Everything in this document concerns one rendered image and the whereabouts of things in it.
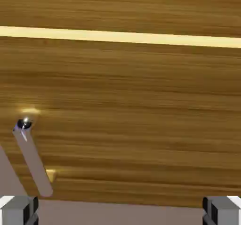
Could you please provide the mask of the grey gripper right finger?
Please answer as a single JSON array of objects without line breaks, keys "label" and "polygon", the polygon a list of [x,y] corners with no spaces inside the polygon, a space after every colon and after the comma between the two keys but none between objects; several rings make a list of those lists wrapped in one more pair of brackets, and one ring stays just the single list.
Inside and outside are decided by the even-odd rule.
[{"label": "grey gripper right finger", "polygon": [[240,196],[206,196],[202,207],[202,225],[241,225]]}]

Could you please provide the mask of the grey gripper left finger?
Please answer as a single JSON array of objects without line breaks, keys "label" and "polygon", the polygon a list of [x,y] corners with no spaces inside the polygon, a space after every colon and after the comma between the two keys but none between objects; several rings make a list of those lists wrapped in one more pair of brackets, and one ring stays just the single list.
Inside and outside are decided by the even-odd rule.
[{"label": "grey gripper left finger", "polygon": [[37,196],[0,197],[0,225],[39,225]]}]

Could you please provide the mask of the wooden cabinet door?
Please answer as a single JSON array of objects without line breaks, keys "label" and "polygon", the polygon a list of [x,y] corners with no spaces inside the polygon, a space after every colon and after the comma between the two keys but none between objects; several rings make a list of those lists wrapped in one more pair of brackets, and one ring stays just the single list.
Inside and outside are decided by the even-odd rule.
[{"label": "wooden cabinet door", "polygon": [[241,0],[0,0],[0,25],[241,37]]},{"label": "wooden cabinet door", "polygon": [[0,38],[0,144],[24,114],[56,200],[200,207],[241,195],[241,48]]}]

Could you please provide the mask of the wooden cabinet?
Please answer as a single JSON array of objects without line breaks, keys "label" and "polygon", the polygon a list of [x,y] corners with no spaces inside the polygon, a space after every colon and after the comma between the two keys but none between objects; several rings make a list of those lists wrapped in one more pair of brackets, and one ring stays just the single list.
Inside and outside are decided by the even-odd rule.
[{"label": "wooden cabinet", "polygon": [[[183,35],[183,34],[166,34],[166,33],[116,32],[116,31],[98,31],[98,30],[82,30],[82,29],[26,27],[26,26],[0,25],[0,38],[1,37],[49,39],[49,40],[77,40],[77,41],[111,42],[111,43],[133,43],[133,44],[185,46],[185,47],[241,48],[241,37],[220,37],[220,36]],[[44,168],[50,179],[51,186],[52,186],[52,183],[56,178],[55,173],[54,171],[48,170],[45,167],[45,165],[44,165]],[[41,198],[54,200],[52,198],[53,194],[50,197],[43,197],[40,195],[38,191],[36,195],[39,195]]]}]

